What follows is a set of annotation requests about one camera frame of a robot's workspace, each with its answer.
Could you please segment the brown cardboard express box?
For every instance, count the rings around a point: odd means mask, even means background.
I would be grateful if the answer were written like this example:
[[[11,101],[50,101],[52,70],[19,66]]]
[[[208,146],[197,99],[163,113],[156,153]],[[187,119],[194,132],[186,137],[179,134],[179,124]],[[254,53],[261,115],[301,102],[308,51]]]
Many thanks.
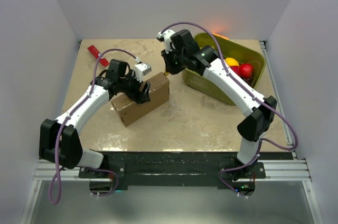
[[[141,85],[136,101],[122,94],[111,103],[122,124],[127,127],[168,102],[169,98],[170,81],[160,72]]]

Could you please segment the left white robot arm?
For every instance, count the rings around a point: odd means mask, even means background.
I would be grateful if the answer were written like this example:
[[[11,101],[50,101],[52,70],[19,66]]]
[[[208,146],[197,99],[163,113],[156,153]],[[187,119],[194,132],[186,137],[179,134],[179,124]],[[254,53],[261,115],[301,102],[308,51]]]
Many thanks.
[[[71,108],[41,124],[39,157],[67,169],[90,167],[96,177],[105,177],[109,164],[104,161],[104,155],[84,149],[79,134],[90,118],[119,93],[137,104],[149,102],[151,84],[144,82],[143,77],[151,70],[147,63],[139,62],[131,68],[126,61],[112,59],[107,69],[94,75],[86,92]]]

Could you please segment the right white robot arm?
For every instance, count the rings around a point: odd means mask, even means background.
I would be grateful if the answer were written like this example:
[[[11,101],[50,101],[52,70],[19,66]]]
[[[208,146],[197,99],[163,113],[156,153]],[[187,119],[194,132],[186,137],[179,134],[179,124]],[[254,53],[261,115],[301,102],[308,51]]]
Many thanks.
[[[241,110],[245,118],[237,126],[242,140],[235,171],[239,177],[247,178],[254,172],[251,162],[258,156],[259,141],[274,120],[276,99],[272,96],[265,98],[246,84],[225,64],[215,48],[210,45],[199,47],[189,30],[166,30],[159,32],[157,39],[165,45],[161,56],[166,72],[178,74],[189,69],[205,77]]]

